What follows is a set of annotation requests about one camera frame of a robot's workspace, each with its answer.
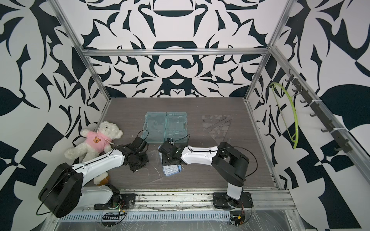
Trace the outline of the blue transparent geometry set case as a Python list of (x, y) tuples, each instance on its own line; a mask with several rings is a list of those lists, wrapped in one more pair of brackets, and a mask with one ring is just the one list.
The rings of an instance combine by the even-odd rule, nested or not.
[(170, 165), (162, 167), (165, 176), (172, 176), (182, 171), (181, 165)]

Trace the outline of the teal transparent ruler set case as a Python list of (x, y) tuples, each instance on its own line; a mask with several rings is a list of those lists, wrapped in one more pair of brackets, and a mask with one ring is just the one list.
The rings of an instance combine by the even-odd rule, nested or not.
[(141, 138), (147, 143), (186, 142), (188, 117), (186, 112), (147, 112)]

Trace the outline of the clear triangle ruler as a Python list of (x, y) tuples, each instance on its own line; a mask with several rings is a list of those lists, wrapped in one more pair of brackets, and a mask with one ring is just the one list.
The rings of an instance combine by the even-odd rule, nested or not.
[(232, 115), (204, 115), (201, 119), (203, 130), (206, 131), (217, 144), (231, 141), (228, 130), (233, 120)]

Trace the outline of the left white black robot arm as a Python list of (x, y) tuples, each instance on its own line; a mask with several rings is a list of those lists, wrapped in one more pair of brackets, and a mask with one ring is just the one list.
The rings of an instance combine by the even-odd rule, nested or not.
[(94, 178), (102, 180), (104, 173), (117, 167), (129, 166), (132, 172), (148, 163), (148, 143), (136, 137), (132, 143), (116, 146), (110, 152), (80, 164), (60, 164), (38, 199), (57, 218), (68, 215), (76, 208), (98, 206), (101, 209), (122, 209), (126, 202), (119, 190), (109, 184), (87, 186)]

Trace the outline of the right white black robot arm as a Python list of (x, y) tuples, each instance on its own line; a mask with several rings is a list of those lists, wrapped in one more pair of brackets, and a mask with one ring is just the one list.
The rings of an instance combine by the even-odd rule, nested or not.
[(168, 141), (159, 147), (162, 165), (200, 164), (212, 166), (227, 182), (225, 199), (238, 202), (241, 199), (249, 158), (227, 142), (214, 147), (176, 146)]

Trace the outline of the small brown white plush toy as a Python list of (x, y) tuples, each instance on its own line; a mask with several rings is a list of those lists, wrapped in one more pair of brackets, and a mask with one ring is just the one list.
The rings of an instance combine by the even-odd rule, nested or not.
[(107, 172), (104, 172), (93, 179), (93, 183), (97, 186), (106, 185), (109, 183), (110, 176)]

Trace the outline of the white teddy bear pink shirt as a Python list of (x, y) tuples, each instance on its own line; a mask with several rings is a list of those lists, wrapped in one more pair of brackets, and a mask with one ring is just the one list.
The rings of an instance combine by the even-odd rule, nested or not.
[(85, 141), (74, 148), (65, 151), (66, 159), (80, 159), (80, 162), (87, 162), (97, 158), (102, 152), (109, 153), (112, 150), (113, 141), (120, 139), (123, 131), (114, 123), (102, 122), (97, 131), (83, 129), (80, 135)]

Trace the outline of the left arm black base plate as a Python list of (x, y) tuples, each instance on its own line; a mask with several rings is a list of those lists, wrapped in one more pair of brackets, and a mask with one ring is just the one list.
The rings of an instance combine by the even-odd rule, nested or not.
[(130, 209), (135, 205), (135, 199), (135, 193), (113, 194), (106, 204), (95, 204), (93, 208), (94, 210)]

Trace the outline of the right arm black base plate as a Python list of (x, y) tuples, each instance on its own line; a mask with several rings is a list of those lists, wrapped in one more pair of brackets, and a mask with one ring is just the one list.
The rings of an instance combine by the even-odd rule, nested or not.
[(213, 193), (213, 204), (216, 209), (253, 208), (250, 193), (242, 192), (240, 199), (229, 197), (226, 193)]

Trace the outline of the black wall hook rail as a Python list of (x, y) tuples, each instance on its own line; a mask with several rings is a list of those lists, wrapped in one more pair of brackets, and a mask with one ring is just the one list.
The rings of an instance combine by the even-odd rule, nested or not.
[(321, 121), (324, 126), (321, 132), (329, 133), (336, 141), (337, 145), (334, 150), (336, 152), (343, 151), (346, 154), (353, 151), (354, 148), (351, 145), (347, 129), (339, 124), (339, 121), (334, 118), (334, 115), (316, 93), (314, 93), (304, 78), (295, 75), (292, 70), (289, 69), (289, 78), (287, 82), (291, 82), (295, 86), (294, 92), (302, 96), (303, 100), (301, 103), (311, 108), (313, 113), (311, 113), (310, 116), (317, 117)]

